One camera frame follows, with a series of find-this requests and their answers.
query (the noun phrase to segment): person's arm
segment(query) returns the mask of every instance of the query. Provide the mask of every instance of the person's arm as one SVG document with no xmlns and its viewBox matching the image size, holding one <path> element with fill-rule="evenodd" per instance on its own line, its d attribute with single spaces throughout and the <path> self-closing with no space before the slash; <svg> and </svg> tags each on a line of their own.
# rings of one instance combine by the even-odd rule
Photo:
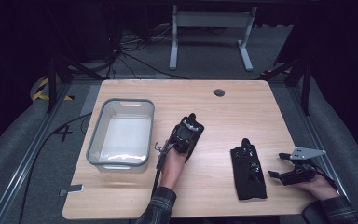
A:
<svg viewBox="0 0 358 224">
<path fill-rule="evenodd" d="M 161 180 L 149 205 L 135 223 L 169 223 L 176 194 L 173 191 L 185 167 L 187 154 L 172 148 L 161 169 Z"/>
<path fill-rule="evenodd" d="M 353 209 L 347 197 L 340 196 L 337 191 L 321 175 L 316 175 L 310 182 L 294 184 L 309 191 L 320 204 L 328 220 L 332 224 L 358 224 L 358 213 Z"/>
</svg>

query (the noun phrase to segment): sleeve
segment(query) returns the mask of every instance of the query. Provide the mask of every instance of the sleeve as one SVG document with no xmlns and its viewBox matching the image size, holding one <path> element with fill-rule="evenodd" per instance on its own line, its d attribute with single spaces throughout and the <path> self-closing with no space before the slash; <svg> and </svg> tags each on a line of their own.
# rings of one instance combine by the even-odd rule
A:
<svg viewBox="0 0 358 224">
<path fill-rule="evenodd" d="M 358 224 L 358 213 L 345 196 L 323 200 L 321 206 L 332 224 Z"/>
<path fill-rule="evenodd" d="M 176 194 L 173 190 L 164 187 L 156 188 L 149 205 L 135 223 L 168 224 L 175 200 Z"/>
</svg>

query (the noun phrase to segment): round black hole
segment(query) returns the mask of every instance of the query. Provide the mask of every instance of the round black hole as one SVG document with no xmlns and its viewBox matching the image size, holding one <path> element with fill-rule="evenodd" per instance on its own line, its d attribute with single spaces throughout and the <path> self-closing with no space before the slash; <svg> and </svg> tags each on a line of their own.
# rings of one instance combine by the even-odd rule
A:
<svg viewBox="0 0 358 224">
<path fill-rule="evenodd" d="M 221 90 L 221 89 L 216 89 L 216 90 L 214 90 L 214 94 L 215 94 L 216 96 L 222 97 L 222 96 L 225 95 L 225 91 L 223 91 L 223 90 Z"/>
</svg>

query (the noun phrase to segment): yellow and black tape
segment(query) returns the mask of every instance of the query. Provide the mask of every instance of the yellow and black tape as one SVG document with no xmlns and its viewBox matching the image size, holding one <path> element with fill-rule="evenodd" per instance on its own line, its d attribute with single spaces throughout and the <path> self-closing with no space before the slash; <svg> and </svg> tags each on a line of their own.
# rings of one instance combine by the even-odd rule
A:
<svg viewBox="0 0 358 224">
<path fill-rule="evenodd" d="M 48 77 L 42 80 L 39 87 L 37 88 L 36 93 L 34 94 L 33 100 L 49 100 L 50 98 L 48 95 L 43 94 L 43 90 L 45 89 L 46 85 L 48 85 Z M 75 100 L 74 95 L 67 95 L 65 96 L 64 100 Z"/>
</svg>

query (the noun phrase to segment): light wood tabletop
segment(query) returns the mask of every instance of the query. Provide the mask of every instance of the light wood tabletop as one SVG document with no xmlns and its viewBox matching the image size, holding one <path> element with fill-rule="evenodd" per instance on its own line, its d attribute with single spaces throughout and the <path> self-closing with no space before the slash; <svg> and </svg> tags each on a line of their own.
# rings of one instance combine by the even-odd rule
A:
<svg viewBox="0 0 358 224">
<path fill-rule="evenodd" d="M 225 95 L 214 94 L 221 89 Z M 104 173 L 86 159 L 103 103 L 111 98 L 148 99 L 155 105 L 148 167 L 144 173 Z M 196 148 L 175 189 L 173 217 L 300 214 L 312 201 L 307 192 L 269 177 L 268 170 L 293 170 L 278 153 L 295 148 L 269 84 L 256 80 L 107 80 L 102 83 L 63 208 L 68 219 L 136 218 L 149 203 L 159 152 L 182 117 L 195 113 L 204 125 Z M 267 199 L 239 201 L 229 151 L 248 138 L 258 153 Z"/>
</svg>

